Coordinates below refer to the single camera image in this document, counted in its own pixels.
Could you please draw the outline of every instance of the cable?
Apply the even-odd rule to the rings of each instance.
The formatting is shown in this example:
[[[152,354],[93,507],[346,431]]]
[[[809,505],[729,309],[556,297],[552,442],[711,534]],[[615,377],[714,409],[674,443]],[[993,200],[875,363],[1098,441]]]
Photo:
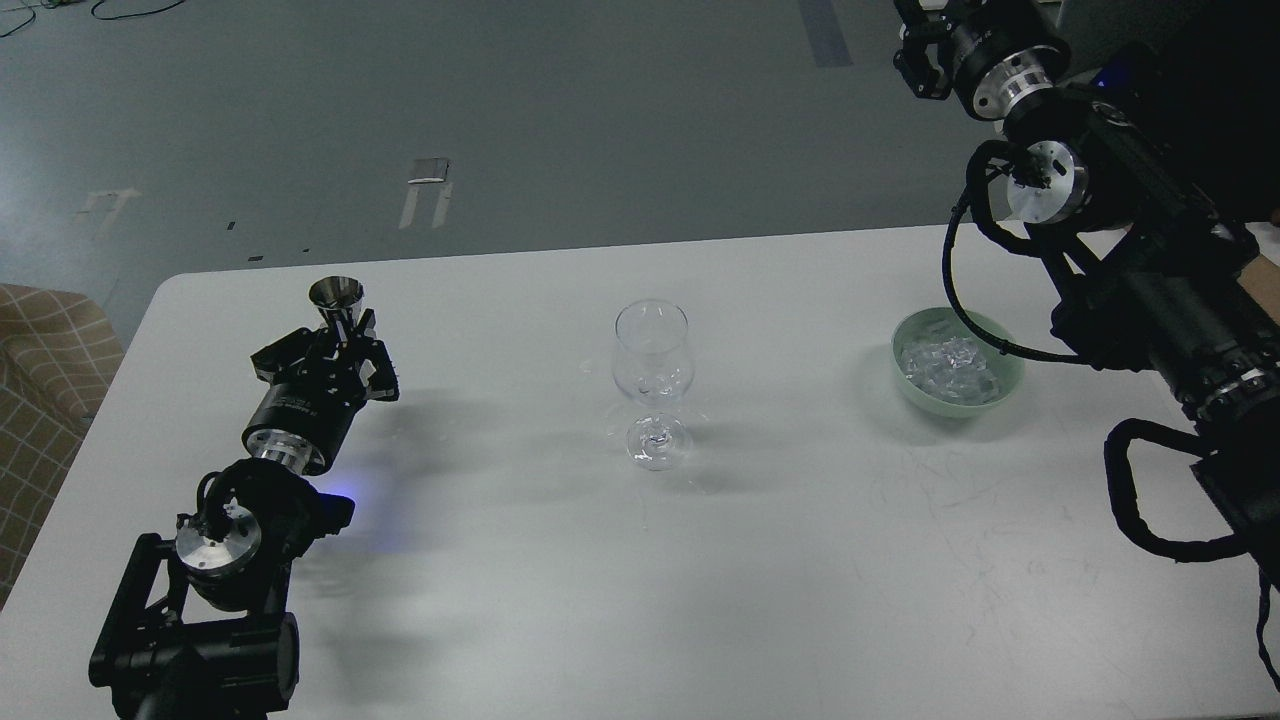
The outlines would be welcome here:
[[[214,470],[201,478],[200,484],[196,486],[196,515],[205,511],[205,491],[209,488],[209,483],[220,474],[218,470]]]
[[[177,3],[173,3],[170,5],[165,5],[164,8],[156,8],[155,10],[147,10],[145,13],[129,13],[129,14],[125,14],[125,15],[105,15],[104,17],[104,15],[97,14],[97,9],[101,8],[102,4],[106,3],[106,0],[97,0],[97,3],[93,3],[93,6],[88,9],[88,14],[93,15],[95,18],[97,18],[100,20],[124,20],[124,19],[128,19],[128,18],[145,18],[147,15],[159,15],[160,13],[163,13],[165,10],[172,10],[172,9],[177,8],[178,5],[182,5],[187,0],[178,0]]]
[[[36,9],[28,5],[27,0],[22,0],[22,6],[26,8],[28,13],[31,13],[31,17],[23,20],[20,26],[5,32],[4,35],[0,35],[0,38],[9,37],[10,35],[36,22]]]
[[[1204,438],[1151,420],[1130,418],[1107,434],[1102,445],[1102,460],[1107,470],[1111,514],[1115,515],[1116,527],[1129,542],[1174,562],[1213,562],[1248,552],[1244,538],[1235,533],[1210,541],[1170,541],[1152,533],[1138,512],[1138,488],[1133,480],[1133,466],[1129,464],[1129,446],[1135,439],[1197,457],[1208,457],[1213,452],[1213,447]]]
[[[1018,237],[1016,234],[1006,231],[1005,228],[996,224],[996,219],[991,217],[991,196],[987,193],[987,186],[996,176],[987,174],[987,165],[992,160],[1005,160],[1010,164],[1024,160],[1027,151],[1018,147],[1011,142],[1005,142],[1002,140],[988,140],[978,146],[969,158],[969,164],[965,165],[965,193],[970,199],[970,213],[973,214],[973,223],[978,225],[982,234],[987,236],[987,240],[995,242],[996,245],[1004,247],[1006,251],[1014,255],[1024,255],[1027,258],[1039,258],[1039,249],[1027,240]],[[1005,173],[1010,172],[1012,168],[1006,168]]]
[[[1280,691],[1280,674],[1276,674],[1276,666],[1271,664],[1271,653],[1267,652],[1267,641],[1262,634],[1267,629],[1267,618],[1271,616],[1271,580],[1261,570],[1258,570],[1258,580],[1262,585],[1262,596],[1258,600],[1258,657],[1262,659],[1262,665],[1266,666],[1267,675],[1271,675],[1271,682],[1275,684],[1276,691]]]
[[[995,172],[987,176],[989,182],[1000,172]],[[951,219],[947,222],[947,234],[942,243],[942,290],[947,293],[947,302],[951,304],[951,309],[955,310],[956,316],[960,322],[968,327],[973,334],[978,336],[979,340],[987,345],[995,347],[1001,355],[1014,355],[1016,357],[1023,357],[1025,360],[1037,360],[1041,363],[1066,363],[1070,365],[1088,365],[1088,361],[1079,355],[1061,355],[1057,352],[1046,352],[1043,350],[1036,350],[1032,347],[1025,347],[1018,345],[1007,338],[996,336],[978,324],[969,313],[965,311],[964,306],[960,304],[960,297],[956,295],[955,277],[951,269],[951,251],[956,243],[956,233],[960,231],[960,219],[964,218],[965,211],[969,209],[969,188],[966,187],[963,193],[960,193],[960,200],[956,201],[955,208],[951,209]]]

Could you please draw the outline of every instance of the silver metal joint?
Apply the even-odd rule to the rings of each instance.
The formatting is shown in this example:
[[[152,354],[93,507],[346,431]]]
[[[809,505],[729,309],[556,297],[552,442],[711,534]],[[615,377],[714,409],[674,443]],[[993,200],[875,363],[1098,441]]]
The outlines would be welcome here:
[[[174,537],[174,552],[191,571],[210,578],[230,575],[247,565],[262,544],[262,529],[253,514],[239,505],[228,505],[232,520],[227,537],[215,541],[200,534],[188,520]]]
[[[1199,407],[1196,409],[1196,415],[1208,420],[1212,416],[1210,411],[1215,404],[1228,402],[1230,400],[1230,393],[1243,388],[1249,391],[1260,391],[1267,387],[1267,373],[1261,368],[1248,368],[1238,378],[1226,380],[1225,383],[1213,388],[1213,392],[1208,393],[1201,402]]]
[[[1071,217],[1084,205],[1088,168],[1074,150],[1056,140],[1042,140],[1027,151],[1043,187],[1010,181],[1007,197],[1014,215],[1032,224],[1051,224]]]
[[[1020,50],[987,70],[974,90],[973,111],[983,119],[998,120],[1009,115],[1014,105],[1041,90],[1053,87],[1048,70],[1037,56],[1039,51],[1053,49],[1037,45]]]
[[[244,448],[253,457],[284,465],[294,475],[301,475],[311,459],[320,456],[320,451],[306,438],[274,428],[250,434],[244,439]]]

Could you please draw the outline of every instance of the glass base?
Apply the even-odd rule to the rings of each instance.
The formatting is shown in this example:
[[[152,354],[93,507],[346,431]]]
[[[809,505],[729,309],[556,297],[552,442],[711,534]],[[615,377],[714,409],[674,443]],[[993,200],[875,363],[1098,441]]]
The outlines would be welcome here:
[[[669,470],[680,464],[692,446],[684,423],[666,413],[636,420],[627,430],[627,452],[645,470]]]

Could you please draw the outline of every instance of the white table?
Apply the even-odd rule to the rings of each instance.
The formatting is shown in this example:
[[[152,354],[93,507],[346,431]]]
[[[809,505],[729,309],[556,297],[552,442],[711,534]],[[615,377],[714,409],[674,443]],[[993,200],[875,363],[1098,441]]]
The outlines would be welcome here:
[[[353,525],[294,564],[284,717],[1172,717],[1275,711],[1249,559],[1178,566],[1111,519],[1102,439],[1184,427],[1153,374],[1034,365],[1005,406],[927,418],[893,325],[943,304],[941,228],[180,275],[156,295],[0,612],[14,719],[111,717],[90,651],[142,532],[242,457],[251,352],[360,279],[403,397],[321,491]],[[1051,346],[1038,264],[957,250],[969,304]],[[612,320],[691,323],[698,443],[634,468]],[[1225,532],[1189,459],[1135,448],[1153,529]],[[202,601],[188,603],[188,619]]]

